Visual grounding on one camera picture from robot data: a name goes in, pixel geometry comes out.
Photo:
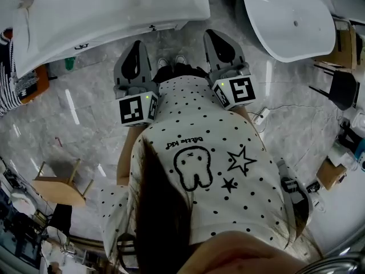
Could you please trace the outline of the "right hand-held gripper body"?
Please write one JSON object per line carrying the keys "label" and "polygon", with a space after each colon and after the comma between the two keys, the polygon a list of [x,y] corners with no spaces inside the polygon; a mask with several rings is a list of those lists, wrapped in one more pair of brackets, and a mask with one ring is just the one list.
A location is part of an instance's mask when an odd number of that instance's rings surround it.
{"label": "right hand-held gripper body", "polygon": [[247,63],[211,71],[206,80],[225,110],[247,106],[256,100],[256,78]]}

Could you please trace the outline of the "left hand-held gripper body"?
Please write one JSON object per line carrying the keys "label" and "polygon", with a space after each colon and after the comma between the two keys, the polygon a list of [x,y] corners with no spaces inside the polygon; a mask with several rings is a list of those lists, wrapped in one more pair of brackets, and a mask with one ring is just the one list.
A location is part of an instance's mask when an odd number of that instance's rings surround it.
{"label": "left hand-held gripper body", "polygon": [[155,121],[159,84],[148,82],[140,87],[115,85],[113,90],[124,127],[145,126]]}

